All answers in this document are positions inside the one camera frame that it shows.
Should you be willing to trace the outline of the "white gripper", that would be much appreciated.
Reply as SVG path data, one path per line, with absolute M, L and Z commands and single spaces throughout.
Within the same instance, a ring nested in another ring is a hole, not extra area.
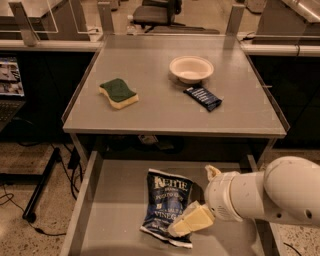
M 205 170 L 209 181 L 204 192 L 206 204 L 201 205 L 198 201 L 189 204 L 168 227 L 173 237 L 205 229 L 214 224 L 215 217 L 223 221 L 242 221 L 231 200 L 231 183 L 238 172 L 221 173 L 212 165 L 206 165 Z

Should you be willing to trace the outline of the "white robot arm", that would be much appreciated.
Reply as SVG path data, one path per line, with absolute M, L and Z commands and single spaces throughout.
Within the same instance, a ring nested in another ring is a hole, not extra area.
M 320 166 L 300 157 L 272 161 L 265 170 L 241 174 L 205 167 L 203 204 L 194 201 L 168 227 L 174 237 L 205 229 L 219 219 L 320 226 Z

